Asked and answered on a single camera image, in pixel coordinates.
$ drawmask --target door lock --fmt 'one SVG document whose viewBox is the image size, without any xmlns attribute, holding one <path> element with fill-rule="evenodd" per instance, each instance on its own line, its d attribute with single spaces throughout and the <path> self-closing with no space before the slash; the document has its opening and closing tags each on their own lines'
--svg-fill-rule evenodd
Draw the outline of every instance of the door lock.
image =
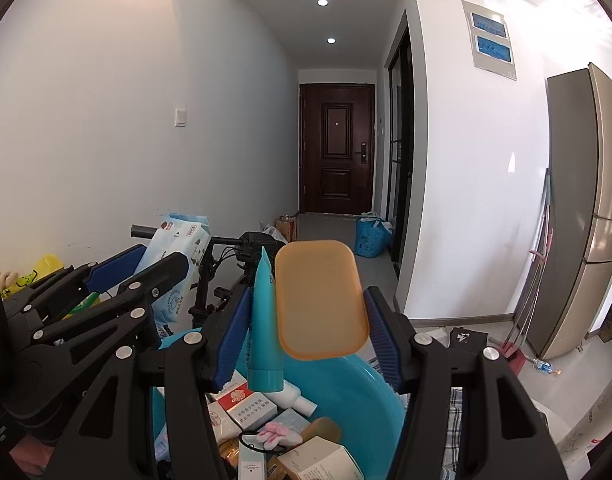
<svg viewBox="0 0 612 480">
<path fill-rule="evenodd" d="M 365 142 L 361 143 L 361 152 L 355 152 L 355 153 L 361 153 L 361 163 L 366 164 L 366 143 Z"/>
</svg>

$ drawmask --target sliding glass door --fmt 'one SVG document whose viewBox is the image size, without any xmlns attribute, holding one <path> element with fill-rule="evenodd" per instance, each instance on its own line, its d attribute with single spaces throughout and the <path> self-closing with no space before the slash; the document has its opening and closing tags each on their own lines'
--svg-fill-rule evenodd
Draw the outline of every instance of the sliding glass door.
<svg viewBox="0 0 612 480">
<path fill-rule="evenodd" d="M 387 220 L 393 225 L 390 256 L 399 275 L 413 178 L 413 71 L 408 31 L 390 64 L 390 174 Z"/>
</svg>

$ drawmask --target wet wipes package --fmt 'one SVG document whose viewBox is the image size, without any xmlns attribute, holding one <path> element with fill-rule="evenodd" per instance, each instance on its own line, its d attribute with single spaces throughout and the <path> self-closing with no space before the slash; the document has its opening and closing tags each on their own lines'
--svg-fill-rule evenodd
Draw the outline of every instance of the wet wipes package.
<svg viewBox="0 0 612 480">
<path fill-rule="evenodd" d="M 188 258 L 188 273 L 167 293 L 153 303 L 155 323 L 161 335 L 167 335 L 161 327 L 177 320 L 183 298 L 190 286 L 199 278 L 199 264 L 211 240 L 208 218 L 170 214 L 157 229 L 135 274 L 165 258 L 170 253 L 182 253 Z"/>
</svg>

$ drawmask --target ceiling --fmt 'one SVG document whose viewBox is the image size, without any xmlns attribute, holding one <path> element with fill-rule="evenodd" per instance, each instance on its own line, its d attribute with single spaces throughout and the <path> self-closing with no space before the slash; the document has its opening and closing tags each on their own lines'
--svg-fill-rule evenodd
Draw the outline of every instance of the ceiling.
<svg viewBox="0 0 612 480">
<path fill-rule="evenodd" d="M 381 63 L 396 0 L 245 0 L 292 60 L 306 68 L 368 68 Z M 334 44 L 327 38 L 335 38 Z"/>
</svg>

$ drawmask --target light switch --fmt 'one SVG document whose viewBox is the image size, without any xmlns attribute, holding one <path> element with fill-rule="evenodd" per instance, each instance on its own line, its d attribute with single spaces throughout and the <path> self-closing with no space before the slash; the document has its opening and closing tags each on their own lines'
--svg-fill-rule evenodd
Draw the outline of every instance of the light switch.
<svg viewBox="0 0 612 480">
<path fill-rule="evenodd" d="M 184 127 L 186 120 L 186 112 L 183 108 L 175 109 L 175 126 Z"/>
</svg>

